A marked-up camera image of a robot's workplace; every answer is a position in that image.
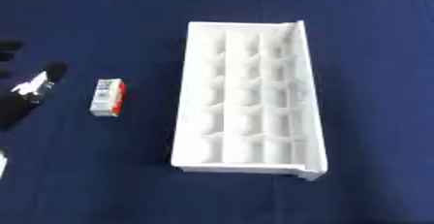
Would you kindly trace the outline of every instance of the table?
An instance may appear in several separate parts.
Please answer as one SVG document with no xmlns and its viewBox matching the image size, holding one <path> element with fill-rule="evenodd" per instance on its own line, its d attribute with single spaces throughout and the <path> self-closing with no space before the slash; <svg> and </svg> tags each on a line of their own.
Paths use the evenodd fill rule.
<svg viewBox="0 0 434 224">
<path fill-rule="evenodd" d="M 434 0 L 0 0 L 0 38 L 26 80 L 70 70 L 0 146 L 0 218 L 15 223 L 433 221 Z M 169 165 L 187 23 L 304 19 L 329 172 L 190 174 Z M 122 78 L 118 118 L 88 111 Z"/>
</svg>

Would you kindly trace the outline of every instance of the dark blue table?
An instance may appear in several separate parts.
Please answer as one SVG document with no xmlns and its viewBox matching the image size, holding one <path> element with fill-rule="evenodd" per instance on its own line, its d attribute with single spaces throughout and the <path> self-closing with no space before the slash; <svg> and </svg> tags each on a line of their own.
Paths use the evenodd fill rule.
<svg viewBox="0 0 434 224">
<path fill-rule="evenodd" d="M 3 224 L 434 221 L 434 0 L 0 0 L 20 38 L 7 90 L 70 65 L 50 99 L 0 136 Z M 329 173 L 189 174 L 169 165 L 191 20 L 306 20 Z M 88 111 L 122 78 L 118 118 Z"/>
</svg>

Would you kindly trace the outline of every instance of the white box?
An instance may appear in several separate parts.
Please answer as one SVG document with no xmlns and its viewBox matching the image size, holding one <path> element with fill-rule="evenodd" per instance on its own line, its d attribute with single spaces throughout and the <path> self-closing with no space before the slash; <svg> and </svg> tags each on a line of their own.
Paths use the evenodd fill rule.
<svg viewBox="0 0 434 224">
<path fill-rule="evenodd" d="M 6 165 L 8 164 L 8 159 L 6 158 L 6 156 L 3 154 L 2 151 L 0 151 L 0 178 L 3 175 L 3 172 L 6 169 Z"/>
<path fill-rule="evenodd" d="M 303 21 L 190 22 L 171 163 L 184 171 L 327 171 Z"/>
<path fill-rule="evenodd" d="M 90 111 L 96 116 L 119 116 L 124 93 L 122 80 L 98 80 Z"/>
</svg>

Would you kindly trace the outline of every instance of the black object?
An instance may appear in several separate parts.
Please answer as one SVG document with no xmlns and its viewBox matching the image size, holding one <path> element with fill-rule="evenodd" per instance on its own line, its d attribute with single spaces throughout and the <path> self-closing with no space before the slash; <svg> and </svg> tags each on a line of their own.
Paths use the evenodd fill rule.
<svg viewBox="0 0 434 224">
<path fill-rule="evenodd" d="M 14 52 L 22 47 L 22 41 L 19 40 L 0 40 L 0 51 Z"/>
<path fill-rule="evenodd" d="M 47 92 L 59 82 L 67 71 L 64 63 L 51 63 L 35 78 L 21 83 L 0 97 L 0 130 L 7 131 L 38 107 Z"/>
<path fill-rule="evenodd" d="M 0 70 L 0 79 L 7 79 L 11 76 L 11 72 Z"/>
<path fill-rule="evenodd" d="M 13 53 L 0 51 L 0 61 L 6 62 L 12 60 L 13 58 L 14 58 Z"/>
</svg>

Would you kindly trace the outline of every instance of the small box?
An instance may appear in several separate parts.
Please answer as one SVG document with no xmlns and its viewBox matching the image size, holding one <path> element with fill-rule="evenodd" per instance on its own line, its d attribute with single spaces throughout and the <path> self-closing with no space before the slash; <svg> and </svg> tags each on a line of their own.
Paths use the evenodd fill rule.
<svg viewBox="0 0 434 224">
<path fill-rule="evenodd" d="M 8 159 L 3 154 L 2 151 L 0 151 L 0 178 L 3 175 L 3 172 L 5 171 L 6 165 L 8 164 Z"/>
<path fill-rule="evenodd" d="M 96 116 L 119 116 L 124 93 L 121 79 L 98 80 L 90 111 Z"/>
</svg>

